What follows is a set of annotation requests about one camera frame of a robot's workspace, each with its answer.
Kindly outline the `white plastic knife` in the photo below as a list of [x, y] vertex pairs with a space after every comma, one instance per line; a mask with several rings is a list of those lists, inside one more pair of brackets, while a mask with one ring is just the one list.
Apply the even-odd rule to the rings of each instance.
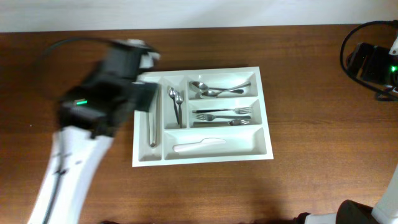
[[205, 138], [200, 142], [192, 142], [187, 144], [178, 144], [173, 146], [174, 152], [190, 152], [196, 151], [204, 147], [225, 144], [226, 140], [220, 138]]

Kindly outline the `steel fork horizontal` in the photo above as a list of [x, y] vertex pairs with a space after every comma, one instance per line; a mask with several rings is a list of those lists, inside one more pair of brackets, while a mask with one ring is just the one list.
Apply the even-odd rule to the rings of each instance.
[[234, 108], [234, 109], [193, 110], [192, 113], [212, 113], [212, 112], [222, 112], [222, 111], [232, 111], [236, 114], [249, 114], [252, 112], [252, 108], [243, 107], [243, 108]]

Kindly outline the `steel tablespoon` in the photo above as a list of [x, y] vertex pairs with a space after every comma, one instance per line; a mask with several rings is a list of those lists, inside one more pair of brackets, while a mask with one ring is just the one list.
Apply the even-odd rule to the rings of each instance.
[[[203, 82], [198, 82], [198, 81], [189, 82], [189, 86], [193, 91], [195, 91], [197, 93], [204, 93], [204, 92], [210, 90], [210, 87], [208, 85], [204, 84]], [[232, 91], [230, 91], [230, 93], [243, 94], [244, 90], [242, 90], [242, 89], [232, 90]]]
[[243, 93], [243, 88], [251, 86], [251, 82], [245, 82], [243, 84], [240, 84], [238, 86], [234, 86], [232, 88], [228, 88], [225, 90], [212, 90], [209, 89], [203, 93], [200, 94], [200, 98], [217, 98], [220, 94], [222, 93], [238, 93], [241, 94]]

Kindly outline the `long steel tongs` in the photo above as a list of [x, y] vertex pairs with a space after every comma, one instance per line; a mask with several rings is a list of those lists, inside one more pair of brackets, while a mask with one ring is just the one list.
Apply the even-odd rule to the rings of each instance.
[[147, 114], [149, 122], [149, 146], [155, 148], [157, 145], [157, 108], [159, 101], [159, 91], [157, 90], [152, 99], [150, 110]]

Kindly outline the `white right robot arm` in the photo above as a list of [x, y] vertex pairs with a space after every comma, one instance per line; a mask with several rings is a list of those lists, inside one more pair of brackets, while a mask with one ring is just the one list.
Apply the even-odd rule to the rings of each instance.
[[[397, 21], [372, 21], [355, 27], [344, 38], [340, 49], [340, 65], [344, 74], [355, 83], [374, 92], [374, 99], [383, 103], [397, 103], [397, 42], [390, 48], [359, 43], [347, 57], [345, 46], [350, 37], [369, 26], [388, 26], [397, 30]], [[295, 223], [397, 223], [397, 168], [390, 174], [374, 207], [353, 200], [345, 200], [338, 211], [328, 214], [301, 213]]]

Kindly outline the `steel fork slanted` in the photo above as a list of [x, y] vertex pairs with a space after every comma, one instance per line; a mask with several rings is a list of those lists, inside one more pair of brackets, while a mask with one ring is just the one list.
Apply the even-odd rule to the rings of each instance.
[[194, 113], [193, 116], [196, 119], [204, 121], [213, 121], [215, 119], [248, 119], [248, 120], [251, 119], [250, 116], [223, 116], [223, 115], [199, 114], [199, 113]]

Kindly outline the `steel fork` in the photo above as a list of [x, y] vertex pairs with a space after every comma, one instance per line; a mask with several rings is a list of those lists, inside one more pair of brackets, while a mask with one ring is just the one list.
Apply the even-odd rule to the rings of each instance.
[[231, 121], [218, 121], [218, 122], [193, 122], [193, 126], [240, 126], [240, 125], [249, 125], [249, 119], [234, 119]]

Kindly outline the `small steel teaspoon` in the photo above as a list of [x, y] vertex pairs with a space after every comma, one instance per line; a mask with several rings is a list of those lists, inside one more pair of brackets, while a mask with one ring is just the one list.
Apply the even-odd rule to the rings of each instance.
[[183, 114], [182, 114], [182, 103], [183, 103], [183, 96], [177, 92], [175, 95], [175, 101], [178, 104], [178, 122], [180, 128], [183, 128]]
[[175, 89], [173, 87], [169, 87], [168, 88], [168, 96], [172, 99], [173, 101], [173, 106], [174, 106], [174, 111], [175, 111], [175, 117], [177, 120], [177, 124], [180, 124], [180, 121], [178, 119], [178, 109], [177, 109], [177, 105], [175, 102], [175, 97], [176, 97], [177, 92], [175, 91]]

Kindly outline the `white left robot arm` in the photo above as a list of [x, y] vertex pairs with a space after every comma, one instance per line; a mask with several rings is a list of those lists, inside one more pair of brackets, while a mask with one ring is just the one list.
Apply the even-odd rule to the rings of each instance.
[[29, 223], [78, 223], [95, 172], [134, 111], [149, 112], [158, 84], [140, 81], [160, 53], [139, 39], [106, 39], [110, 49], [57, 104], [58, 128]]

